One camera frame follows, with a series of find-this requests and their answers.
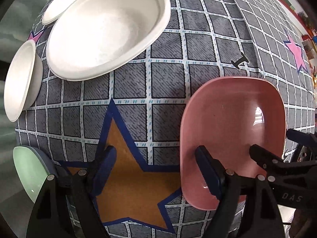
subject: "bowl rim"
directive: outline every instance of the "bowl rim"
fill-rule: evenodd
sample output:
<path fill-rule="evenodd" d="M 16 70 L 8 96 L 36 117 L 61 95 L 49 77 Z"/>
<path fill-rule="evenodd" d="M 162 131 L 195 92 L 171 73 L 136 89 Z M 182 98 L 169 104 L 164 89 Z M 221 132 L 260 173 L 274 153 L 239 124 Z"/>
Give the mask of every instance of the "bowl rim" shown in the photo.
<path fill-rule="evenodd" d="M 33 53 L 32 61 L 30 62 L 29 74 L 27 76 L 28 81 L 27 81 L 27 84 L 26 84 L 26 87 L 25 87 L 25 90 L 24 90 L 24 94 L 23 94 L 23 98 L 21 100 L 21 103 L 20 103 L 19 107 L 16 108 L 16 110 L 12 110 L 12 108 L 8 108 L 8 107 L 10 107 L 10 103 L 8 104 L 7 96 L 12 96 L 12 92 L 9 90 L 9 89 L 11 89 L 11 87 L 8 86 L 10 84 L 8 82 L 8 78 L 14 78 L 15 77 L 14 72 L 16 71 L 16 68 L 19 66 L 19 60 L 21 60 L 20 59 L 21 52 L 26 46 L 31 46 L 32 47 L 32 53 Z M 9 67 L 9 70 L 8 70 L 8 73 L 7 73 L 7 78 L 6 78 L 6 81 L 4 83 L 4 109 L 5 109 L 5 112 L 7 114 L 8 119 L 11 122 L 15 122 L 19 118 L 19 116 L 20 116 L 20 114 L 21 114 L 21 112 L 23 110 L 23 107 L 24 107 L 24 104 L 25 104 L 25 101 L 26 101 L 26 97 L 27 97 L 27 94 L 28 94 L 28 91 L 29 91 L 31 79 L 32 79 L 32 73 L 33 73 L 34 63 L 35 63 L 35 55 L 36 55 L 35 42 L 34 42 L 34 40 L 30 39 L 30 40 L 24 42 L 20 46 L 20 48 L 15 53 L 15 55 L 14 55 L 12 61 L 11 61 L 11 64 L 10 64 L 10 67 Z"/>
<path fill-rule="evenodd" d="M 47 175 L 55 174 L 57 176 L 56 170 L 53 168 L 54 162 L 39 148 L 34 148 L 31 146 L 19 146 L 19 147 L 25 147 L 31 150 L 39 159 L 39 161 L 42 163 L 43 167 L 46 170 Z"/>
<path fill-rule="evenodd" d="M 49 68 L 53 74 L 61 79 L 65 79 L 68 81 L 84 81 L 92 78 L 99 77 L 101 75 L 107 74 L 110 71 L 113 71 L 125 63 L 129 62 L 141 52 L 143 52 L 147 47 L 149 47 L 166 28 L 170 16 L 171 16 L 171 3 L 170 0 L 157 0 L 158 6 L 160 7 L 159 19 L 155 22 L 153 28 L 148 33 L 148 35 L 142 39 L 139 43 L 137 43 L 134 47 L 124 52 L 120 57 L 111 60 L 109 62 L 85 69 L 79 69 L 77 71 L 70 71 L 69 65 L 65 64 L 58 66 L 54 63 L 53 57 L 50 55 L 50 43 L 51 37 L 54 35 L 55 27 L 61 22 L 64 17 L 67 17 L 69 14 L 76 13 L 76 9 L 86 0 L 76 0 L 67 11 L 57 20 L 55 25 L 52 28 L 50 36 L 47 41 L 47 49 L 46 49 L 46 59 L 49 65 Z"/>
<path fill-rule="evenodd" d="M 52 22 L 54 22 L 54 21 L 57 20 L 57 19 L 59 19 L 59 18 L 61 17 L 61 15 L 68 9 L 68 7 L 67 7 L 65 10 L 63 10 L 63 11 L 60 12 L 59 14 L 55 15 L 54 17 L 49 17 L 49 16 L 48 16 L 48 9 L 50 8 L 51 4 L 54 3 L 54 1 L 56 1 L 56 0 L 52 0 L 52 1 L 50 2 L 49 6 L 47 6 L 45 12 L 43 13 L 41 22 L 42 22 L 42 25 L 44 25 L 44 26 L 45 26 L 45 25 L 48 25 L 48 24 L 50 24 L 50 23 L 52 23 Z"/>

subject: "star pattern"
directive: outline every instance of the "star pattern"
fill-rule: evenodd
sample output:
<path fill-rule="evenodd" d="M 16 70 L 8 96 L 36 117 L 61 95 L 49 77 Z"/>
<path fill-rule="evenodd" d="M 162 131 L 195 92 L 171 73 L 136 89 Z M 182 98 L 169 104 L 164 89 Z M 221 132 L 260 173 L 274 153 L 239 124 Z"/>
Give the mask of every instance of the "star pattern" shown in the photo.
<path fill-rule="evenodd" d="M 33 31 L 31 31 L 28 40 L 33 40 L 35 42 L 35 44 L 38 42 L 38 40 L 40 39 L 40 37 L 42 36 L 42 34 L 44 33 L 45 29 L 42 29 L 41 31 L 39 31 L 38 33 L 34 34 Z"/>
<path fill-rule="evenodd" d="M 285 46 L 287 46 L 288 49 L 294 55 L 297 72 L 299 73 L 301 71 L 301 69 L 308 72 L 306 64 L 305 64 L 304 59 L 303 59 L 302 48 L 294 42 L 294 40 L 292 39 L 292 37 L 289 35 L 289 33 L 287 31 L 286 31 L 286 34 L 288 37 L 288 41 L 284 41 L 284 43 L 285 43 Z"/>
<path fill-rule="evenodd" d="M 108 106 L 96 153 L 102 153 L 108 145 L 116 148 L 117 160 L 102 193 L 96 197 L 103 224 L 109 226 L 131 220 L 174 233 L 165 204 L 181 194 L 179 167 L 147 164 L 114 100 Z M 68 164 L 71 174 L 85 167 L 84 162 Z"/>

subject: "pink star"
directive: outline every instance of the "pink star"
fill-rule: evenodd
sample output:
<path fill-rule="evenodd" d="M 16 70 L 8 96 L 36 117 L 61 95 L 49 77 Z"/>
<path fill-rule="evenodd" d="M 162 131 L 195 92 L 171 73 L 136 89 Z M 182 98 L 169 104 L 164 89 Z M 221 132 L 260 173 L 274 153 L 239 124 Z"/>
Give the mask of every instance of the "pink star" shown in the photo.
<path fill-rule="evenodd" d="M 306 72 L 308 72 L 306 64 L 305 64 L 304 59 L 303 59 L 303 50 L 302 50 L 302 48 L 294 42 L 294 40 L 288 34 L 288 32 L 286 32 L 286 34 L 288 36 L 288 41 L 284 41 L 284 44 L 285 44 L 285 46 L 288 47 L 288 49 L 294 55 L 295 64 L 296 64 L 296 67 L 297 67 L 297 73 L 299 73 L 301 71 L 301 69 L 306 70 Z"/>
<path fill-rule="evenodd" d="M 40 39 L 40 37 L 42 36 L 42 34 L 44 33 L 45 29 L 42 29 L 40 32 L 38 32 L 36 35 L 33 33 L 33 31 L 31 31 L 28 40 L 33 39 L 35 43 L 37 43 L 37 41 Z"/>

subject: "tablecloth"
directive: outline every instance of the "tablecloth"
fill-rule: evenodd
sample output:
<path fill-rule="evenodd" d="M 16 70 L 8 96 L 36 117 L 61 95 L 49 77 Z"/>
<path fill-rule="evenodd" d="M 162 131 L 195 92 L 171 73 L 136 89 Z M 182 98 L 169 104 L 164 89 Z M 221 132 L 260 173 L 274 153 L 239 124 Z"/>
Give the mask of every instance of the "tablecloth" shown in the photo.
<path fill-rule="evenodd" d="M 92 161 L 109 113 L 121 121 L 119 132 L 128 131 L 133 142 L 126 150 L 138 162 L 144 160 L 145 165 L 139 165 L 145 172 L 174 172 L 179 165 L 180 122 L 186 102 L 202 84 L 220 76 L 268 80 L 282 96 L 288 128 L 314 132 L 315 102 L 307 57 L 301 38 L 276 0 L 170 0 L 171 20 L 150 47 L 115 71 L 81 82 L 62 80 L 49 69 L 46 43 L 54 23 L 43 26 L 41 17 L 51 1 L 30 34 L 43 62 L 41 89 L 34 105 L 22 112 L 15 130 L 19 144 L 39 147 L 57 164 L 80 167 Z M 93 31 L 87 29 L 83 35 Z M 288 47 L 293 41 L 291 51 Z M 239 59 L 240 52 L 249 63 L 238 70 L 230 60 Z M 290 160 L 295 147 L 286 141 L 285 160 Z M 153 193 L 160 193 L 160 187 Z M 106 222 L 106 229 L 111 237 L 201 237 L 214 214 L 189 205 L 180 190 L 157 205 L 163 224 L 154 224 L 154 213 L 149 211 L 146 221 L 122 215 Z M 231 230 L 238 228 L 242 209 L 243 203 Z M 72 220 L 79 225 L 73 207 Z"/>

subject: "table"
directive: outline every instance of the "table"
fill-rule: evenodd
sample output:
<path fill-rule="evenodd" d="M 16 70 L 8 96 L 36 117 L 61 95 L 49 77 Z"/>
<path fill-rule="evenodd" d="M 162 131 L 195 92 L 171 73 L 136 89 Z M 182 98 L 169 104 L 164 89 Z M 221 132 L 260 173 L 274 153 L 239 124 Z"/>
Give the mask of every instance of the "table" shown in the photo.
<path fill-rule="evenodd" d="M 173 188 L 179 185 L 175 180 L 179 178 L 176 169 L 182 113 L 191 95 L 206 81 L 220 76 L 266 79 L 282 96 L 288 128 L 314 132 L 312 78 L 301 68 L 297 71 L 299 58 L 295 61 L 287 45 L 293 40 L 301 46 L 301 39 L 277 0 L 170 1 L 171 20 L 151 47 L 119 69 L 88 81 L 69 82 L 50 72 L 46 42 L 54 23 L 41 24 L 48 4 L 32 30 L 31 38 L 38 38 L 44 30 L 36 46 L 43 62 L 43 80 L 35 104 L 23 111 L 16 123 L 18 143 L 39 147 L 56 163 L 75 171 L 95 158 L 99 137 L 104 142 L 118 137 L 119 146 L 126 152 L 122 159 L 134 157 L 138 162 L 135 167 L 150 174 L 158 172 L 158 178 L 146 175 L 142 180 L 147 182 L 141 185 L 139 179 L 125 175 L 135 182 L 133 185 L 139 185 L 140 191 L 120 197 L 125 200 L 134 196 L 135 205 L 119 213 L 114 213 L 118 207 L 108 209 L 125 205 L 125 201 L 120 204 L 115 198 L 109 205 L 97 198 L 100 217 L 112 237 L 202 236 L 214 211 L 193 208 L 180 190 L 158 200 L 166 191 L 159 185 L 154 185 L 154 190 L 146 187 L 160 178 L 170 180 Z M 244 63 L 239 71 L 230 60 L 239 59 L 240 52 L 250 63 Z M 108 122 L 102 129 L 106 112 Z M 295 147 L 293 142 L 286 142 L 285 160 L 290 160 Z M 158 206 L 151 208 L 155 199 Z M 130 207 L 139 211 L 135 213 Z M 242 209 L 243 203 L 238 206 L 231 230 L 239 226 Z M 73 207 L 71 211 L 72 220 L 79 225 Z"/>

